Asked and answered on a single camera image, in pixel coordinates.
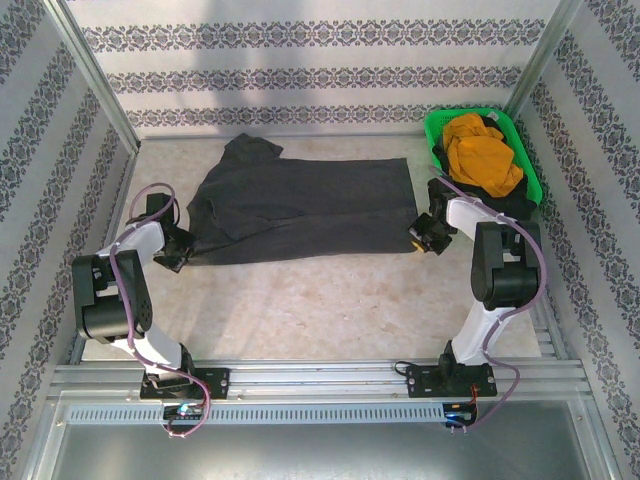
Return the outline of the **aluminium frame post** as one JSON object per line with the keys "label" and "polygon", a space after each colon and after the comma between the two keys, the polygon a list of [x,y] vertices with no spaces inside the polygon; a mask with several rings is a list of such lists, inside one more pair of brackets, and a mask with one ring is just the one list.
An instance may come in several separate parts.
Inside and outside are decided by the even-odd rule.
{"label": "aluminium frame post", "polygon": [[99,65],[66,0],[41,0],[81,73],[130,153],[137,154],[140,140]]}
{"label": "aluminium frame post", "polygon": [[513,93],[505,104],[504,112],[512,119],[517,118],[535,85],[553,57],[553,52],[569,29],[583,0],[559,0],[551,18],[546,24],[531,57],[518,79]]}

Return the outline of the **orange t-shirt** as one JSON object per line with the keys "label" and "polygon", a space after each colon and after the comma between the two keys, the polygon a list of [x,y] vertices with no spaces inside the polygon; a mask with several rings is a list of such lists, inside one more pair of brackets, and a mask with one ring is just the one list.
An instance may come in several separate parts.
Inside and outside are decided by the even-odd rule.
{"label": "orange t-shirt", "polygon": [[505,198],[524,179],[515,152],[496,121],[475,112],[446,123],[441,134],[443,170],[455,181]]}

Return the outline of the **aluminium side rail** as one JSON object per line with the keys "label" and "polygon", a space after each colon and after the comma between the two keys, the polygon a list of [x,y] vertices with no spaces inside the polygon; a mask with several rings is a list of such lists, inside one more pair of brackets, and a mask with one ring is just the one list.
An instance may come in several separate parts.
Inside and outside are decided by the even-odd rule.
{"label": "aluminium side rail", "polygon": [[[137,157],[137,153],[132,153],[129,156],[120,175],[114,180],[112,189],[108,190],[109,196],[107,196],[106,199],[109,200],[109,203],[105,210],[106,217],[104,228],[102,229],[101,235],[96,243],[86,251],[87,254],[95,253],[107,246],[117,235],[119,221],[131,183],[132,172],[135,169]],[[84,345],[85,340],[77,331],[75,331],[68,348],[67,355],[64,359],[64,364],[79,364],[82,359]]]}
{"label": "aluminium side rail", "polygon": [[514,358],[571,358],[547,288],[528,310],[511,318],[499,345]]}

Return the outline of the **grey metal bottom panel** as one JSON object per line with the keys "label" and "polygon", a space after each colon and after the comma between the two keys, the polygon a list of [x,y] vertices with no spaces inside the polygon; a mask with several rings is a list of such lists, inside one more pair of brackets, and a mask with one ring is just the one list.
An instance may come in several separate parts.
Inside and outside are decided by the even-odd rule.
{"label": "grey metal bottom panel", "polygon": [[20,480],[625,480],[586,400],[504,406],[469,433],[426,410],[381,423],[252,423],[249,405],[185,440],[130,405],[63,404],[44,419]]}

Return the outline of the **dark grey t-shirt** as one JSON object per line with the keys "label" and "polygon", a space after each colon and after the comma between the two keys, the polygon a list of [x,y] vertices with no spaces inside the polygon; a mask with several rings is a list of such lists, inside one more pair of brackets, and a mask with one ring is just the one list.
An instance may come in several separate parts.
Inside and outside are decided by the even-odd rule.
{"label": "dark grey t-shirt", "polygon": [[194,263],[233,265],[412,251],[417,206],[406,159],[305,160],[241,134],[187,211]]}

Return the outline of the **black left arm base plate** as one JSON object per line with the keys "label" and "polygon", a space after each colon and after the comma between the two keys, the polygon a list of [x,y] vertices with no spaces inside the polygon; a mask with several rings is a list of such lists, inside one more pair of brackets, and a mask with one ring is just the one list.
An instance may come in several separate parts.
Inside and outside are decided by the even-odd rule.
{"label": "black left arm base plate", "polygon": [[[208,389],[210,398],[227,398],[230,383],[230,370],[226,368],[196,368],[192,376]],[[145,373],[140,388],[142,400],[203,400],[203,388],[195,381],[177,375]]]}

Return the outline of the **aluminium mounting rail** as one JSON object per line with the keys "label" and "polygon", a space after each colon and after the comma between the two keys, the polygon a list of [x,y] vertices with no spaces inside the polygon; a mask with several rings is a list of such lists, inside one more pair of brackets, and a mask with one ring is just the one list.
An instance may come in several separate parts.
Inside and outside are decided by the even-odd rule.
{"label": "aluminium mounting rail", "polygon": [[[513,400],[565,400],[592,393],[579,360],[552,357],[511,358],[521,379]],[[392,360],[199,361],[199,367],[230,370],[228,399],[258,403],[403,401],[408,398],[404,377]],[[142,369],[125,360],[86,361],[55,369],[47,398],[139,398]]]}

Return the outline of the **green plastic basket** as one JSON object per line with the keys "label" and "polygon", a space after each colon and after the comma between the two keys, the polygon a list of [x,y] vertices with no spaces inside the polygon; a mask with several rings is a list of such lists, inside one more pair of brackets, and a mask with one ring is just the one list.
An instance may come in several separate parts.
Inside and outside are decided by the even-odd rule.
{"label": "green plastic basket", "polygon": [[444,126],[452,119],[468,113],[476,113],[485,117],[485,115],[491,111],[497,112],[500,116],[500,119],[497,122],[494,122],[504,135],[506,144],[514,152],[514,164],[520,167],[523,170],[524,175],[527,177],[527,198],[530,201],[535,202],[537,205],[540,205],[543,199],[543,193],[536,172],[524,148],[520,135],[516,130],[513,120],[501,110],[490,107],[475,107],[440,109],[428,113],[424,118],[423,124],[429,148],[433,149],[436,145],[436,141],[442,134]]}

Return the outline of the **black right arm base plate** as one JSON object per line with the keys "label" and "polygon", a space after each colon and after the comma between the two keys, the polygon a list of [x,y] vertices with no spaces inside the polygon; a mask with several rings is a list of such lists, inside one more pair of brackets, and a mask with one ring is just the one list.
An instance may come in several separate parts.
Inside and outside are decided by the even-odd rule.
{"label": "black right arm base plate", "polygon": [[410,365],[406,368],[406,379],[410,398],[471,397],[472,388],[478,397],[498,394],[494,372],[488,363],[449,367]]}

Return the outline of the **black t-shirt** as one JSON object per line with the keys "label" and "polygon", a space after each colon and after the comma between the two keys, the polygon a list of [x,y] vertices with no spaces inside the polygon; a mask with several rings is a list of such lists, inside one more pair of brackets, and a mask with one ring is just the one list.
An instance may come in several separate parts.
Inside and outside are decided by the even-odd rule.
{"label": "black t-shirt", "polygon": [[509,217],[515,218],[517,220],[528,220],[531,218],[533,211],[536,209],[536,203],[530,201],[527,198],[527,177],[524,175],[524,179],[521,183],[516,187],[515,190],[512,191],[510,195],[505,198],[492,198],[490,197],[484,190],[479,187],[472,187],[469,185],[464,185],[458,182],[455,182],[444,170],[442,165],[442,160],[444,159],[444,153],[441,145],[441,136],[438,139],[438,142],[434,146],[434,153],[436,157],[440,161],[441,169],[445,173],[446,176],[452,181],[452,183],[459,188],[461,191],[473,195],[479,199],[481,199],[485,205],[489,206],[491,209],[501,212]]}

